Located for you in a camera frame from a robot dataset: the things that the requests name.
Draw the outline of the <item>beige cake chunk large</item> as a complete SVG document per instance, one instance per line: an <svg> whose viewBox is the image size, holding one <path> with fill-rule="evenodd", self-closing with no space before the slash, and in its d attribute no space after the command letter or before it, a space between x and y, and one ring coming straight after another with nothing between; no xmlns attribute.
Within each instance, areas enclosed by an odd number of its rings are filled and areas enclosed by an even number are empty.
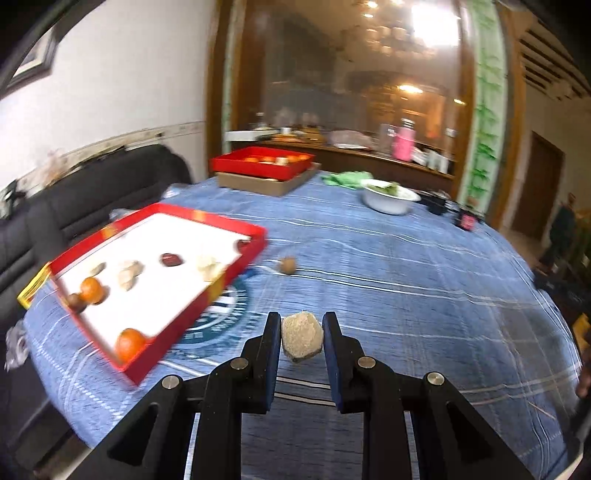
<svg viewBox="0 0 591 480"><path fill-rule="evenodd" d="M287 358L298 363L322 351L324 330L313 313L301 311L281 319L281 341Z"/></svg>

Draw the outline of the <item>brown round longan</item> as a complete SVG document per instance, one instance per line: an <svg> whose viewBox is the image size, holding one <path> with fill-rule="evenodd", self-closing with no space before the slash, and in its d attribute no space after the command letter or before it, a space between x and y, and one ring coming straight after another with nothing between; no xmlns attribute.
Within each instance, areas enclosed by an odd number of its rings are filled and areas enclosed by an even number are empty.
<svg viewBox="0 0 591 480"><path fill-rule="evenodd" d="M297 272L297 260L293 256L281 258L279 270L284 275L294 275Z"/></svg>
<svg viewBox="0 0 591 480"><path fill-rule="evenodd" d="M66 297L66 304L67 307L75 314L83 312L87 306L87 303L78 293L69 294Z"/></svg>

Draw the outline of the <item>white cake block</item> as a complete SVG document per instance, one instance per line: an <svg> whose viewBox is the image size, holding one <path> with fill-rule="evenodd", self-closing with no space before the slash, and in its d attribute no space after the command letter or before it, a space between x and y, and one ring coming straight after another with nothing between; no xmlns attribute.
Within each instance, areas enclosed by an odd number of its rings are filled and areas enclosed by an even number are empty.
<svg viewBox="0 0 591 480"><path fill-rule="evenodd" d="M207 260L197 267L202 280L212 283L224 271L225 265L216 260Z"/></svg>

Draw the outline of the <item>red jujube date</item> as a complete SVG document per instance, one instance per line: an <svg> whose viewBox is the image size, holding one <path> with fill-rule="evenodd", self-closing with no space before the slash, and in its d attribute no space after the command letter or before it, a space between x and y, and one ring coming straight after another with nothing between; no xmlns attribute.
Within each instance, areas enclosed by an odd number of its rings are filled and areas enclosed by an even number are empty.
<svg viewBox="0 0 591 480"><path fill-rule="evenodd" d="M247 247L249 247L249 244L249 239L239 239L235 242L235 248L238 250L238 253L242 253Z"/></svg>
<svg viewBox="0 0 591 480"><path fill-rule="evenodd" d="M184 263L183 258L173 253L163 253L159 257L160 263L164 267L176 267Z"/></svg>

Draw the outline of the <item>orange mandarin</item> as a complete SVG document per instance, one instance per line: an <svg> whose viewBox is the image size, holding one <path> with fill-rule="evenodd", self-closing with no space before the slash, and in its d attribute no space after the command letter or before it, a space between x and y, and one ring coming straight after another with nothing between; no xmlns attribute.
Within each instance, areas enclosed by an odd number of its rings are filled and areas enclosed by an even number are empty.
<svg viewBox="0 0 591 480"><path fill-rule="evenodd" d="M95 277L87 277L80 284L79 294L86 304L98 304L102 302L105 290Z"/></svg>
<svg viewBox="0 0 591 480"><path fill-rule="evenodd" d="M116 339L114 352L121 364L130 362L145 346L147 337L133 328L124 329Z"/></svg>

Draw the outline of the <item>beige cake chunk heart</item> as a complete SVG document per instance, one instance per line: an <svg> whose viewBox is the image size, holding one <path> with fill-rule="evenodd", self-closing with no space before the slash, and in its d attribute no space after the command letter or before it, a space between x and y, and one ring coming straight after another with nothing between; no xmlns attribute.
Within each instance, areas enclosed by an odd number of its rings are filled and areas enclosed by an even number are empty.
<svg viewBox="0 0 591 480"><path fill-rule="evenodd" d="M118 284L125 291L129 291L135 283L135 274L131 269L123 269L118 274Z"/></svg>

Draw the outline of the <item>beige cake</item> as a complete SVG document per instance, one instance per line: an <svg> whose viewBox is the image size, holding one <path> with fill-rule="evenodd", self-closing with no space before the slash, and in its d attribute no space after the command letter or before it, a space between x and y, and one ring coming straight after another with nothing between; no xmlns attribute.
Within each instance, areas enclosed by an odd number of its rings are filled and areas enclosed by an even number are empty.
<svg viewBox="0 0 591 480"><path fill-rule="evenodd" d="M125 268L129 270L134 277L136 277L142 273L143 265L139 261L132 261L128 263Z"/></svg>
<svg viewBox="0 0 591 480"><path fill-rule="evenodd" d="M91 270L90 270L90 275L91 276L96 276L99 273L101 273L106 267L106 263L105 262L101 262L99 264L97 264L96 266L94 266Z"/></svg>

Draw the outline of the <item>blue plaid tablecloth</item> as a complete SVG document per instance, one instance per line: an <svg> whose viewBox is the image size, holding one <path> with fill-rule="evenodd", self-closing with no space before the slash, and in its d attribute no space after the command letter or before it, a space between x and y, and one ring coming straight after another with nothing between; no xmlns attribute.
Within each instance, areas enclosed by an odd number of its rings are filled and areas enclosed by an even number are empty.
<svg viewBox="0 0 591 480"><path fill-rule="evenodd" d="M263 226L269 243L138 386L84 338L52 285L38 292L24 318L30 356L52 403L87 445L163 376L201 376L238 355L271 311L332 311L344 334L394 371L442 373L534 477L552 479L576 457L567 438L577 348L526 261L494 229L467 232L423 206L384 215L321 178L282 198L207 180L171 201ZM287 256L297 260L294 275L280 273Z"/></svg>

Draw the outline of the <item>red tray white inside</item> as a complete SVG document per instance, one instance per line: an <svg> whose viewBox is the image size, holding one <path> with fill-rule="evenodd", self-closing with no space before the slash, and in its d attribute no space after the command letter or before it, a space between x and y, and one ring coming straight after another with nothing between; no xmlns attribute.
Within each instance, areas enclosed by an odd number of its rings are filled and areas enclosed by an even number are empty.
<svg viewBox="0 0 591 480"><path fill-rule="evenodd" d="M242 253L235 248L239 239L250 241ZM80 291L91 268L106 263L98 275L106 298L72 318L114 370L139 384L264 248L266 228L262 226L154 203L106 225L50 261L50 277L59 295L66 297ZM164 267L159 261L163 253L177 254L184 263ZM212 283L204 282L197 269L207 260L225 265ZM118 284L118 274L132 261L139 261L143 270L125 291ZM121 364L114 346L126 328L140 331L147 343L130 362Z"/></svg>

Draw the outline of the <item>black charger box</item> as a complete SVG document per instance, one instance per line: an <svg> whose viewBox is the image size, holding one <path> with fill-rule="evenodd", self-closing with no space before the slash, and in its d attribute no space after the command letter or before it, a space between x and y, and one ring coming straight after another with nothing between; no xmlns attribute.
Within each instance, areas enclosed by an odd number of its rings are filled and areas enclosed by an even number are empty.
<svg viewBox="0 0 591 480"><path fill-rule="evenodd" d="M444 191L422 191L419 193L420 203L425 205L432 214L442 216L447 213L458 212L457 204Z"/></svg>

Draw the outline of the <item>red black device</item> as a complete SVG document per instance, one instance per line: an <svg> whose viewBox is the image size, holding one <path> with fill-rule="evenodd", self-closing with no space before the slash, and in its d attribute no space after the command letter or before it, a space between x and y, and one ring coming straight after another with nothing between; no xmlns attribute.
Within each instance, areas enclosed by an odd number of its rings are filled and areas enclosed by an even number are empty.
<svg viewBox="0 0 591 480"><path fill-rule="evenodd" d="M464 231L473 232L481 222L481 216L470 208L461 208L455 220L455 225Z"/></svg>

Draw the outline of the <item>wooden sideboard counter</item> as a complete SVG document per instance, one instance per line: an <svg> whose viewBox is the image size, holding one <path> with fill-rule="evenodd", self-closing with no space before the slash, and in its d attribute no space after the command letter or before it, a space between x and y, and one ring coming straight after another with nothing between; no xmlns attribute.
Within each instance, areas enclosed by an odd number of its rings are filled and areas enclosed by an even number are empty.
<svg viewBox="0 0 591 480"><path fill-rule="evenodd" d="M452 193L454 176L414 162L394 159L368 147L341 148L329 143L329 135L318 128L283 130L230 130L223 134L233 151L247 146L274 147L315 155L315 162L329 172L367 171L381 180L397 181L419 190L442 190Z"/></svg>

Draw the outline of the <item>pink thermos bottle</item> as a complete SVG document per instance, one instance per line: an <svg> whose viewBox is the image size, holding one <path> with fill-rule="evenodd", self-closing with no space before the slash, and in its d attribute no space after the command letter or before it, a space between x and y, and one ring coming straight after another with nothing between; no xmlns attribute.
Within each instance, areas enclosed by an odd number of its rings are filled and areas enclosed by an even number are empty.
<svg viewBox="0 0 591 480"><path fill-rule="evenodd" d="M396 160L410 162L415 148L415 122L402 118L401 126L396 130L393 142L393 157Z"/></svg>

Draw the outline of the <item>black leather sofa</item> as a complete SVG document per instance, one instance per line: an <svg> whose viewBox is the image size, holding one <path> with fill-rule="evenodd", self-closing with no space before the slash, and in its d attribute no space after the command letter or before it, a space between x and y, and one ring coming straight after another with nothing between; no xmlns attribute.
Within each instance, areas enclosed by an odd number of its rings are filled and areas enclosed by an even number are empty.
<svg viewBox="0 0 591 480"><path fill-rule="evenodd" d="M117 149L26 199L1 221L1 328L24 316L17 296L38 270L105 226L112 210L140 209L191 182L186 162L155 144Z"/></svg>

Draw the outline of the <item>framed wall picture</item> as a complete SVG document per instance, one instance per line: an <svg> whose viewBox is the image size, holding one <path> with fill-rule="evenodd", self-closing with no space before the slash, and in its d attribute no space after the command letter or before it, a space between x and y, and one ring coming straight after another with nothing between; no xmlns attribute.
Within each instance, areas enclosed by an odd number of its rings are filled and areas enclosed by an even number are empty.
<svg viewBox="0 0 591 480"><path fill-rule="evenodd" d="M1 90L1 97L4 98L48 75L52 69L57 46L56 26L52 26L28 51L8 85Z"/></svg>

